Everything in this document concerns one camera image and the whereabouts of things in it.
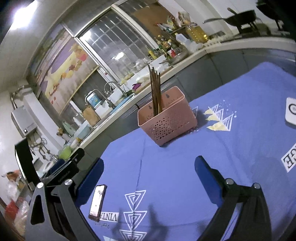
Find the wall mural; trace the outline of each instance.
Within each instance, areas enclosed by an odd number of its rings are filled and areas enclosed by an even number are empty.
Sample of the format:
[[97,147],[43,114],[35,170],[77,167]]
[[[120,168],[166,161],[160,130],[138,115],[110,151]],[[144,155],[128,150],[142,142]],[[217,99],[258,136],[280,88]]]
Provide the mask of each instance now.
[[60,114],[96,67],[92,58],[58,25],[38,51],[29,75]]

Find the gray water heater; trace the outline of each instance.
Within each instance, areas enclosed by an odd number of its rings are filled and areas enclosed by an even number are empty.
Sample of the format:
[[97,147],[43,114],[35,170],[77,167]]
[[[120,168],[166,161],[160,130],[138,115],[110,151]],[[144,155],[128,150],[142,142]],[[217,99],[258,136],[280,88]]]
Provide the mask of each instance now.
[[37,128],[37,124],[24,106],[13,110],[11,112],[11,118],[23,138],[35,131]]

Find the pink plastic basket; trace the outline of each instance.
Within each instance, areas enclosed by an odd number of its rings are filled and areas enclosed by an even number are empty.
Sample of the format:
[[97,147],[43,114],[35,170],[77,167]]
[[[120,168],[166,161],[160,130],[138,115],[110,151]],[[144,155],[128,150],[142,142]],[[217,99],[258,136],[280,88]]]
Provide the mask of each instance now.
[[152,101],[138,111],[138,125],[159,146],[197,126],[182,91],[174,86],[161,95],[163,112],[153,117]]

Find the black circle on white device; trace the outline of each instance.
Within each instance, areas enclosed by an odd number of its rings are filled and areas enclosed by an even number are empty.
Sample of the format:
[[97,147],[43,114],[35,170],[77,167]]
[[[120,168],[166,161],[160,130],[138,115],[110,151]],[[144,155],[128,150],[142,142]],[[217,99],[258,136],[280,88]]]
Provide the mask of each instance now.
[[290,104],[290,105],[289,105],[289,111],[290,111],[292,114],[296,115],[296,104]]

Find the smartphone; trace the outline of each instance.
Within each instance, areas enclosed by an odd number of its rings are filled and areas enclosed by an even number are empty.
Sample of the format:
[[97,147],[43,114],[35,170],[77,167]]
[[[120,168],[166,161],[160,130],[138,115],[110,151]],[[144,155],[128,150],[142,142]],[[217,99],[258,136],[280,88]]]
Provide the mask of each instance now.
[[98,222],[100,220],[100,214],[103,206],[103,200],[106,193],[106,185],[96,186],[94,190],[94,197],[91,202],[91,208],[89,211],[89,219]]

